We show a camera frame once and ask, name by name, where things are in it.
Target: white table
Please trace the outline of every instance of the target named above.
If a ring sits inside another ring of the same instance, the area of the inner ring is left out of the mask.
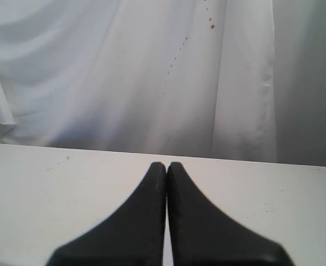
[[[153,161],[182,162],[214,204],[284,245],[297,266],[326,265],[326,167],[1,144],[0,262],[45,265],[114,212]]]

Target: white tabletop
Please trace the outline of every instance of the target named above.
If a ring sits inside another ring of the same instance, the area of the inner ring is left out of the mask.
[[[132,193],[153,161],[180,161],[230,217],[326,265],[326,167],[0,144],[0,262],[44,265]],[[172,265],[169,235],[164,264]]]

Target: small black object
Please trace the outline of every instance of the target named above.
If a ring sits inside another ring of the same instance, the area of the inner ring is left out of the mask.
[[[162,265],[165,184],[165,166],[152,163],[118,210],[88,233],[58,248],[47,265]]]
[[[181,163],[170,165],[167,191],[175,266],[293,265],[281,245],[241,226],[213,205]]]

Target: white curtain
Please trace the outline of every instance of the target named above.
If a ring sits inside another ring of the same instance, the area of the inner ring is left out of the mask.
[[[0,142],[326,165],[322,17],[317,0],[0,1]]]

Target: black object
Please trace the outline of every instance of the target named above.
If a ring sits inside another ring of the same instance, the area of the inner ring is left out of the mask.
[[[168,215],[174,265],[293,265],[277,243],[241,226],[213,205],[183,165],[168,169]]]
[[[136,190],[116,212],[93,230],[57,249],[47,265],[162,265],[165,184],[165,166],[152,163]]]

